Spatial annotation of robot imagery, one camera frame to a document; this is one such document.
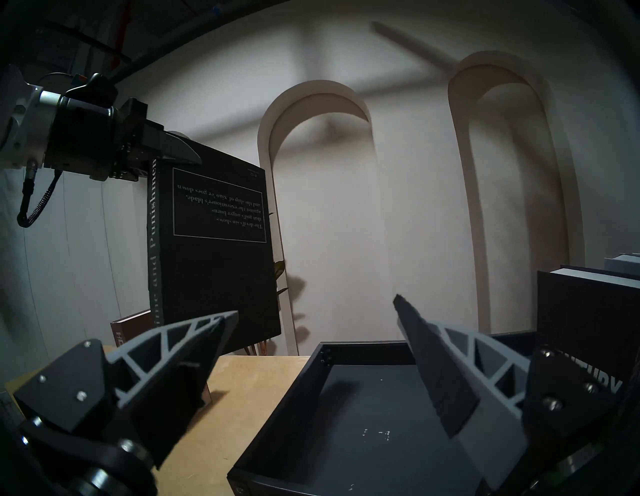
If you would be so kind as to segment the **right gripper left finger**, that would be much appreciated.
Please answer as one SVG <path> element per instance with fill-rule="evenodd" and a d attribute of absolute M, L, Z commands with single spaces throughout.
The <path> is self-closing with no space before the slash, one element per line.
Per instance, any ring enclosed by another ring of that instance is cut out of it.
<path fill-rule="evenodd" d="M 207 380 L 239 320 L 237 311 L 151 329 L 106 355 L 114 393 L 106 434 L 131 439 L 159 469 L 203 407 Z"/>

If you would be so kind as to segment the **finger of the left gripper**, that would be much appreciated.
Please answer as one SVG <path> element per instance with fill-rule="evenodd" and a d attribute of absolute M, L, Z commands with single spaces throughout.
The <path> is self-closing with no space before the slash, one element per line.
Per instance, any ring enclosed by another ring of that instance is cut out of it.
<path fill-rule="evenodd" d="M 202 165 L 201 157 L 180 136 L 166 131 L 146 131 L 146 148 L 174 164 Z"/>

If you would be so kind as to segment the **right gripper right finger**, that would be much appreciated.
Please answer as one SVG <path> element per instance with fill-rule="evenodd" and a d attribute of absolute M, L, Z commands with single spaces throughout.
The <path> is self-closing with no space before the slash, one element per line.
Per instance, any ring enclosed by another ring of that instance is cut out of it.
<path fill-rule="evenodd" d="M 440 423 L 489 488 L 525 453 L 522 408 L 530 359 L 496 338 L 424 319 L 400 294 L 393 306 Z"/>

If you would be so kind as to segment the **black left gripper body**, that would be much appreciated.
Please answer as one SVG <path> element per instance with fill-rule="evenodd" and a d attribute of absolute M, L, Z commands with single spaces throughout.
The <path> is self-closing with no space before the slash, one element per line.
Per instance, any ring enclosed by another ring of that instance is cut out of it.
<path fill-rule="evenodd" d="M 148 105 L 129 98 L 115 107 L 118 91 L 106 77 L 76 74 L 61 96 L 50 127 L 44 167 L 96 181 L 146 177 L 161 148 L 163 127 L 147 120 Z"/>

